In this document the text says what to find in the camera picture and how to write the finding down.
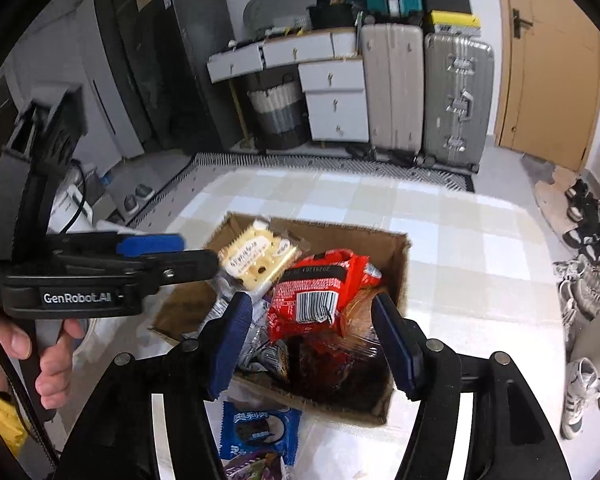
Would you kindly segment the cream cracker package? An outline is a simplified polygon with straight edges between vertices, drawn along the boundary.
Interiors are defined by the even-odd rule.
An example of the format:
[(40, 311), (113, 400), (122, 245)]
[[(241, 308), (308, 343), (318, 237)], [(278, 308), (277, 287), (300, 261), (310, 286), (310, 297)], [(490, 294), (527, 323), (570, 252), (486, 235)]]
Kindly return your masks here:
[(282, 220), (257, 217), (218, 252), (212, 285), (223, 297), (245, 292), (258, 301), (309, 248)]

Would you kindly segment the small red snack packet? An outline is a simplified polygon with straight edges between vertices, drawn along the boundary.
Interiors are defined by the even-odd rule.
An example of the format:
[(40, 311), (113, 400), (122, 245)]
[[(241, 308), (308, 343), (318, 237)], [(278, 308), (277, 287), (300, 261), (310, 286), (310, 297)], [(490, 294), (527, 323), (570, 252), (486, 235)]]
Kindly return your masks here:
[(276, 342), (324, 330), (339, 333), (340, 315), (356, 293), (383, 280), (370, 258), (347, 248), (303, 258), (273, 287), (268, 336)]

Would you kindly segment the blue Oreo package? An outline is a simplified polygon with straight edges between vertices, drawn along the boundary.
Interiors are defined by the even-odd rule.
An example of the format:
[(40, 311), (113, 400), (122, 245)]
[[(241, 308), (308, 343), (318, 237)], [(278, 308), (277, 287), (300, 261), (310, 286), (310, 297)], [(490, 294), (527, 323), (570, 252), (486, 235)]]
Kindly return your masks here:
[(246, 410), (223, 402), (219, 456), (231, 460), (258, 451), (275, 452), (294, 466), (302, 411), (295, 408)]

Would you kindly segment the purple grape candy bag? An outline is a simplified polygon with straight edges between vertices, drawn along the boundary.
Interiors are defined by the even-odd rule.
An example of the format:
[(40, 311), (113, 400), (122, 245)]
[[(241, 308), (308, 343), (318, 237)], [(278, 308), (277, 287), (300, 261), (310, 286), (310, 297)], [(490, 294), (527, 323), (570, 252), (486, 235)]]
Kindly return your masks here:
[(230, 460), (224, 467), (227, 480), (284, 480), (286, 465), (277, 452), (257, 451)]

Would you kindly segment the silver purple snack bag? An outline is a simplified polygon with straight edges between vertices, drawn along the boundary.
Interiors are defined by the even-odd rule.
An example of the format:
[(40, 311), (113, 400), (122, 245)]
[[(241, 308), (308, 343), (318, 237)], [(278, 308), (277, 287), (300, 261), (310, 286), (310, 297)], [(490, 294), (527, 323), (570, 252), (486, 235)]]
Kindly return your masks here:
[(268, 297), (252, 306), (251, 323), (240, 350), (237, 367), (246, 372), (268, 370), (280, 375), (286, 373), (287, 348), (284, 342), (272, 342), (268, 336)]

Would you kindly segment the brown SF cardboard box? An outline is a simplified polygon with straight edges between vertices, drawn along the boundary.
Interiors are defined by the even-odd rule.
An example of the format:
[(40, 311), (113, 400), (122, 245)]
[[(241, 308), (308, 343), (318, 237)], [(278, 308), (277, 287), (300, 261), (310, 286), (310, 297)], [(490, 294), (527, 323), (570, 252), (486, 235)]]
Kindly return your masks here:
[(370, 306), (385, 292), (406, 309), (407, 236), (364, 226), (230, 212), (204, 244), (221, 269), (175, 286), (151, 329), (195, 336), (232, 292), (254, 299), (234, 376), (265, 399), (358, 426), (388, 419), (392, 379)]

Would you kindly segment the checkered beige tablecloth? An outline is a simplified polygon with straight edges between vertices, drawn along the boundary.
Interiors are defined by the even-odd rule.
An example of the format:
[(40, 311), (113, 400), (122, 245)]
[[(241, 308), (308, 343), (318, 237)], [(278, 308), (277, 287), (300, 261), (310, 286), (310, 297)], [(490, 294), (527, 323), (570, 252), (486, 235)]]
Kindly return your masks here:
[[(237, 169), (205, 186), (182, 181), (138, 226), (178, 232), (187, 247), (201, 247), (228, 212), (332, 224), (368, 226), (406, 235), (406, 316), (429, 337), (456, 352), (509, 353), (556, 428), (573, 479), (589, 479), (595, 458), (595, 424), (576, 440), (559, 437), (565, 350), (552, 260), (545, 236), (530, 214), (506, 200), (449, 191), (439, 185), (334, 172)], [(163, 292), (149, 300), (144, 318), (95, 322), (80, 378), (96, 374), (121, 351), (154, 356), (169, 348), (148, 328)], [(396, 392), (388, 424), (355, 428), (303, 414), (297, 479), (390, 479), (407, 444), (417, 404)]]

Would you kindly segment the yellow left sleeve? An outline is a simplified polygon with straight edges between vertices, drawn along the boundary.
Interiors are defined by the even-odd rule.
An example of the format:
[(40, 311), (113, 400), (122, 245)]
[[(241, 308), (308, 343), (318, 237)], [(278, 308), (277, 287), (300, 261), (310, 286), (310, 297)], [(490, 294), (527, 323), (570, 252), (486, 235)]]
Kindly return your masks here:
[(28, 440), (28, 430), (22, 422), (15, 401), (9, 392), (0, 391), (0, 435), (15, 458)]

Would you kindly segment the patterned floor rug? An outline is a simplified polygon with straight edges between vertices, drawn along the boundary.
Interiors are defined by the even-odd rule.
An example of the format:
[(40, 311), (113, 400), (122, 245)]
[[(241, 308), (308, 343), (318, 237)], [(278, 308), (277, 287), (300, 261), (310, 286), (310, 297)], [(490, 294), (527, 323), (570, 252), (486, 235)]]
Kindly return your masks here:
[(140, 211), (126, 225), (129, 228), (137, 228), (158, 208), (161, 202), (166, 200), (169, 193), (202, 167), (210, 167), (214, 171), (221, 172), (237, 168), (343, 172), (344, 174), (362, 174), (362, 176), (388, 177), (436, 184), (451, 191), (475, 192), (471, 174), (449, 169), (407, 167), (393, 162), (376, 162), (376, 160), (347, 157), (198, 153), (146, 206), (140, 208)]

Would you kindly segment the woven laundry basket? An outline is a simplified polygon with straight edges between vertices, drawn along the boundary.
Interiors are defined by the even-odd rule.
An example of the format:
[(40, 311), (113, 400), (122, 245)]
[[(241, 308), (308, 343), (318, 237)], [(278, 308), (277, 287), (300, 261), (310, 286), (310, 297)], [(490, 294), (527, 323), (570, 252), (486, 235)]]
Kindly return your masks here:
[(246, 85), (262, 150), (292, 150), (310, 140), (306, 98), (294, 67), (249, 74)]

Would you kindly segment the black refrigerator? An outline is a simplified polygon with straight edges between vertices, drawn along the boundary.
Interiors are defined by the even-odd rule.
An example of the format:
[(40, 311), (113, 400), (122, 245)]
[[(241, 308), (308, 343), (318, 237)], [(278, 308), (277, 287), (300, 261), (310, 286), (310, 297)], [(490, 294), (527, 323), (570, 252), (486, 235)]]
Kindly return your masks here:
[(242, 138), (227, 84), (208, 59), (234, 38), (226, 0), (112, 0), (150, 140), (184, 153), (226, 152)]

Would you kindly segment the silver aluminium suitcase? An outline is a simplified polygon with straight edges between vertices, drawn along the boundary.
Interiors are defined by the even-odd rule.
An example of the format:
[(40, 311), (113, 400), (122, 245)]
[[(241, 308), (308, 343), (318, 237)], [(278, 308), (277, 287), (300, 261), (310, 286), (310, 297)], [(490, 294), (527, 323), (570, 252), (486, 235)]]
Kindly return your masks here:
[(433, 32), (425, 38), (424, 53), (425, 162), (475, 174), (491, 113), (493, 49), (475, 38)]

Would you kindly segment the white drawer desk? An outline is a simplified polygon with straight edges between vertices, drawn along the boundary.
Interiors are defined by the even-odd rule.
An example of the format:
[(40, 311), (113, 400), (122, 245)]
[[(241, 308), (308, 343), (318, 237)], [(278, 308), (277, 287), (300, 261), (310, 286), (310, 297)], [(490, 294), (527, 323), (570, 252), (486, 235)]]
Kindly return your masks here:
[(213, 82), (285, 67), (298, 70), (314, 141), (370, 140), (364, 66), (352, 28), (256, 41), (215, 53), (207, 62)]

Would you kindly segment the beige suitcase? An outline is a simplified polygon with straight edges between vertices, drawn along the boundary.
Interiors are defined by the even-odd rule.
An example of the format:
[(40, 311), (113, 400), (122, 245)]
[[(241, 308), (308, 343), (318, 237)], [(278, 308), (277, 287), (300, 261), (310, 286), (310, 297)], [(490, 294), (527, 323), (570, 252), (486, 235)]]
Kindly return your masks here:
[(365, 25), (361, 51), (370, 140), (378, 148), (417, 154), (424, 128), (422, 30), (412, 25)]

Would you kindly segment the grey oval mirror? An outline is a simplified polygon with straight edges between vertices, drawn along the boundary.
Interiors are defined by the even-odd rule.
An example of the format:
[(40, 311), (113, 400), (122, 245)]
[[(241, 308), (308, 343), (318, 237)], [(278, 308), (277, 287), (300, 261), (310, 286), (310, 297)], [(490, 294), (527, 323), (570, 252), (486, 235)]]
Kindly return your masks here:
[(268, 29), (310, 28), (309, 6), (316, 0), (250, 0), (242, 12), (242, 24), (250, 37), (262, 36)]

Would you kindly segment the wooden door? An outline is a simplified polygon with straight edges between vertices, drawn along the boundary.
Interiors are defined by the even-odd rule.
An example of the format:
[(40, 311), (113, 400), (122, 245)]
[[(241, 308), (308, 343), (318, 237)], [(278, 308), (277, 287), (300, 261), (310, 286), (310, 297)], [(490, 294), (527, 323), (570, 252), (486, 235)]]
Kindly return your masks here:
[(600, 32), (573, 0), (500, 0), (496, 142), (583, 169), (600, 111)]

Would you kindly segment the yellow black shoe box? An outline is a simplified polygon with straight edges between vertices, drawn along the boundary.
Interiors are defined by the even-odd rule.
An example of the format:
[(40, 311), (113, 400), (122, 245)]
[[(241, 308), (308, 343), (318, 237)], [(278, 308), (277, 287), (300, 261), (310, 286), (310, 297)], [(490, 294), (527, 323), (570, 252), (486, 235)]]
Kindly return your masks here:
[(475, 14), (433, 10), (427, 14), (426, 24), (435, 34), (481, 36), (481, 23)]

